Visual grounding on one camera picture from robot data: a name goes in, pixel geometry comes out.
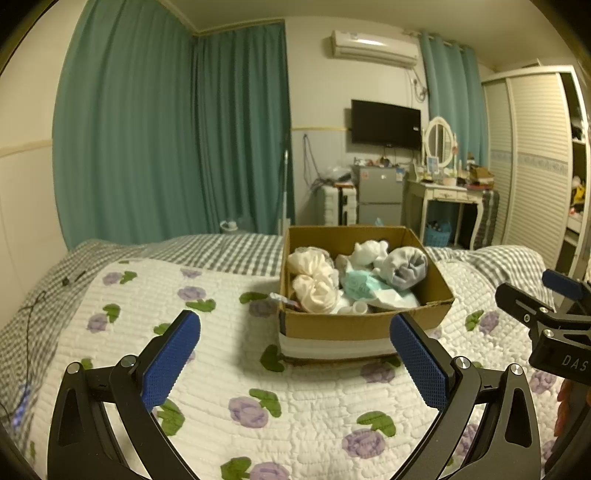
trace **sliding wardrobe door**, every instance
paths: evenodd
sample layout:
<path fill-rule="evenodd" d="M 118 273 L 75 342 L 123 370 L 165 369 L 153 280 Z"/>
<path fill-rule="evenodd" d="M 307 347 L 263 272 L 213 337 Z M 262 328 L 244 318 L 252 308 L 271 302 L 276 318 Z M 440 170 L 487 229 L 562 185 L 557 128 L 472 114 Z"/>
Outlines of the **sliding wardrobe door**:
<path fill-rule="evenodd" d="M 499 192 L 499 209 L 492 243 L 500 245 L 509 210 L 513 169 L 513 126 L 505 79 L 485 83 L 484 96 L 488 117 L 489 167 L 495 174 L 495 190 Z"/>
<path fill-rule="evenodd" d="M 507 79 L 517 154 L 506 244 L 539 252 L 554 268 L 569 211 L 573 152 L 569 111 L 558 73 Z"/>

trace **white cabinet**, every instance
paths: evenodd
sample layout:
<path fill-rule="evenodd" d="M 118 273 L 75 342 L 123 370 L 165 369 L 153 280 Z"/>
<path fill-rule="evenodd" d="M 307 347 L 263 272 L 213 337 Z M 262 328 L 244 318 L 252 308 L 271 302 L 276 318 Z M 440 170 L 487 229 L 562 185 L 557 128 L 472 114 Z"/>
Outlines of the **white cabinet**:
<path fill-rule="evenodd" d="M 571 66 L 504 72 L 483 82 L 489 167 L 501 195 L 496 244 L 525 245 L 548 268 L 571 274 L 581 253 L 568 228 L 571 181 L 589 171 L 587 115 Z M 585 137 L 573 140 L 571 123 Z M 587 225 L 589 195 L 582 214 Z"/>

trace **television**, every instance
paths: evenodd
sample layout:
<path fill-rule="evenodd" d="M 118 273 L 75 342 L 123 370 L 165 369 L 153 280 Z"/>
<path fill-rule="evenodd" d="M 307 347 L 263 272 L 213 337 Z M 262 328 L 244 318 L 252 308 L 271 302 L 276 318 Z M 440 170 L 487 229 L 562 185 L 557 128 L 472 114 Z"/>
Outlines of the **television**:
<path fill-rule="evenodd" d="M 421 150 L 421 111 L 389 103 L 351 100 L 351 140 Z"/>

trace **blue gripper pad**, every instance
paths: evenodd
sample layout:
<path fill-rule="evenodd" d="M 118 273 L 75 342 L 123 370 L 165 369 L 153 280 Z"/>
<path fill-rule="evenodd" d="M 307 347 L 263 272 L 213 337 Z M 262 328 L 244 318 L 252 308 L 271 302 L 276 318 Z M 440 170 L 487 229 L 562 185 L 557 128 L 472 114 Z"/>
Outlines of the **blue gripper pad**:
<path fill-rule="evenodd" d="M 163 335 L 167 337 L 166 341 L 142 378 L 141 398 L 148 411 L 165 402 L 197 345 L 200 332 L 199 315 L 189 310 L 183 310 L 168 327 Z"/>
<path fill-rule="evenodd" d="M 396 315 L 390 321 L 390 341 L 424 402 L 442 411 L 449 401 L 449 379 L 425 347 L 425 340 L 428 337 L 422 329 L 419 333 L 401 315 Z"/>
<path fill-rule="evenodd" d="M 583 286 L 580 282 L 568 278 L 554 270 L 546 270 L 542 274 L 544 287 L 573 301 L 583 300 Z"/>

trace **floral quilt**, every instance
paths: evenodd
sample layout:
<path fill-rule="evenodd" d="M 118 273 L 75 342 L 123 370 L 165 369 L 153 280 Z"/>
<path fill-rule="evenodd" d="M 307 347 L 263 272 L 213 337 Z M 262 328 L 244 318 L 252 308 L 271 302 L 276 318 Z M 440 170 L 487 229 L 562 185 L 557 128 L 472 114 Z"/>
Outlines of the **floral quilt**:
<path fill-rule="evenodd" d="M 494 287 L 473 266 L 437 263 L 456 301 L 434 336 L 452 356 L 481 367 L 524 366 L 547 456 L 557 378 L 527 364 L 527 330 L 496 309 Z M 164 433 L 203 480 L 389 479 L 427 431 L 427 407 L 396 356 L 291 365 L 277 347 L 278 279 L 201 271 L 159 260 L 104 268 L 62 333 L 39 393 L 30 461 L 45 478 L 47 436 L 66 366 L 114 365 L 162 335 L 183 309 L 202 322 L 199 343 L 166 402 L 154 409 Z M 147 475 L 113 406 L 113 429 L 129 465 Z M 444 473 L 474 438 L 477 408 Z"/>

